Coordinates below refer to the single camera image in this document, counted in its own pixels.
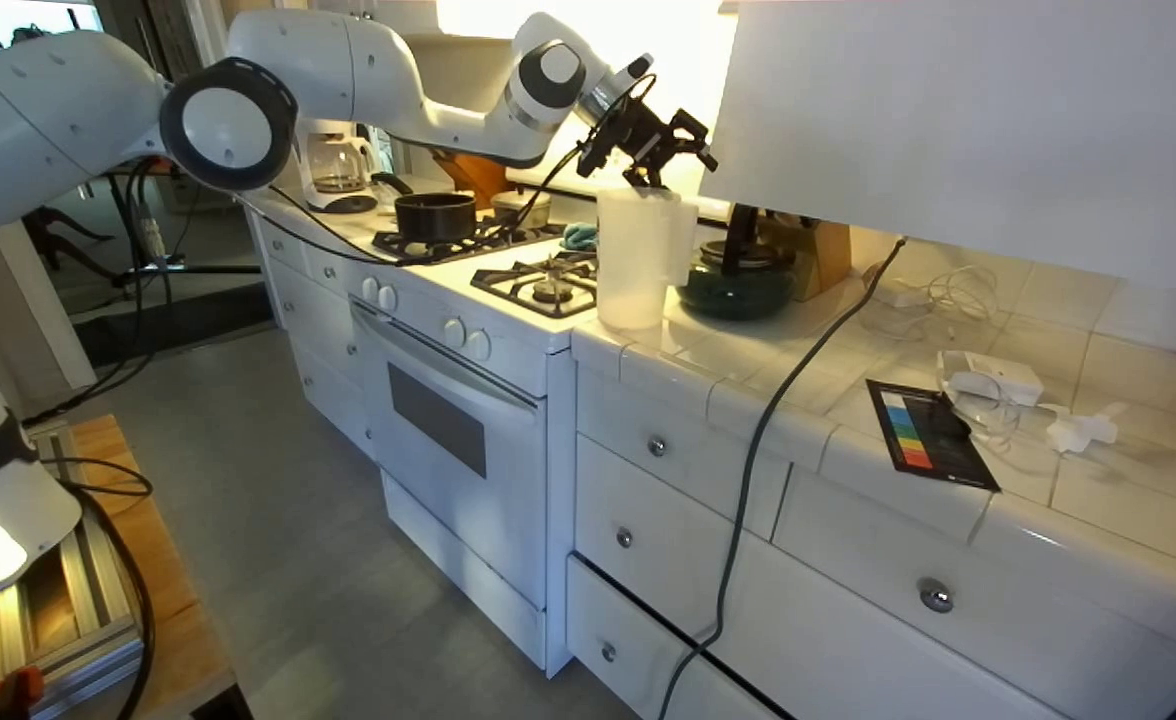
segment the stove knob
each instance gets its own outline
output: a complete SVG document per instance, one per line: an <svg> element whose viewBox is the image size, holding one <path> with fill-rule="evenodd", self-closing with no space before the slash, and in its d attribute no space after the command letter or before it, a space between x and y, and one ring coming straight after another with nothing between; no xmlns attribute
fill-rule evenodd
<svg viewBox="0 0 1176 720"><path fill-rule="evenodd" d="M379 280L361 280L361 302L375 308L379 302Z"/></svg>
<svg viewBox="0 0 1176 720"><path fill-rule="evenodd" d="M400 302L396 287L391 283L379 283L375 308L379 311L396 311L396 302Z"/></svg>
<svg viewBox="0 0 1176 720"><path fill-rule="evenodd" d="M489 358L493 354L493 336L489 333L466 333L466 354Z"/></svg>
<svg viewBox="0 0 1176 720"><path fill-rule="evenodd" d="M460 316L449 316L439 323L439 341L451 342L451 348L463 348L466 342L466 323Z"/></svg>

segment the white tile countertop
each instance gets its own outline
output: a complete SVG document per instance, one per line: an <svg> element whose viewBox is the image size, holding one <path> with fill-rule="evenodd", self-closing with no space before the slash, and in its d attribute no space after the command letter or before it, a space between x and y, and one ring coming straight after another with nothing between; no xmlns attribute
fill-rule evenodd
<svg viewBox="0 0 1176 720"><path fill-rule="evenodd" d="M879 296L798 373L765 446L1176 638L1176 350L963 296L918 302L902 296L902 275L894 262ZM666 293L661 326L612 333L588 316L573 350L629 391L749 440L786 366L859 293L851 280L756 323L688 316ZM938 388L938 348L1012 354L1042 379L1041 406L999 446L979 443L999 493L906 476L889 456L863 379ZM1106 402L1119 402L1117 443L1050 451L1048 418Z"/></svg>

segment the saucepan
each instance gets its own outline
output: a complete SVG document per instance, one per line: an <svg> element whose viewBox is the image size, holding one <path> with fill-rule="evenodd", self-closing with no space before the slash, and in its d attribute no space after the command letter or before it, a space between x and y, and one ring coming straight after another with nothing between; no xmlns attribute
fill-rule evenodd
<svg viewBox="0 0 1176 720"><path fill-rule="evenodd" d="M391 185L400 191L391 208L405 239L449 246L476 231L476 198L463 191L413 191L400 174L375 174L375 185Z"/></svg>

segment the white container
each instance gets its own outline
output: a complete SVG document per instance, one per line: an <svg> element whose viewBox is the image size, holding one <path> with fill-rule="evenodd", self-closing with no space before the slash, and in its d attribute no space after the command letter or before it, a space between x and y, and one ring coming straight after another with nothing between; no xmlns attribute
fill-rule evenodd
<svg viewBox="0 0 1176 720"><path fill-rule="evenodd" d="M674 191L596 195L596 316L602 326L655 326L665 293L688 262L695 202Z"/></svg>

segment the gray floor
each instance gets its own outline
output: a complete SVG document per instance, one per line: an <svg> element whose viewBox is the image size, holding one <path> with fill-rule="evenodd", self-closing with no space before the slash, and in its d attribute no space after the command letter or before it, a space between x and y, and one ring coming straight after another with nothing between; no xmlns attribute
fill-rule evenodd
<svg viewBox="0 0 1176 720"><path fill-rule="evenodd" d="M387 519L274 326L158 354L104 400L261 720L629 714L542 678Z"/></svg>

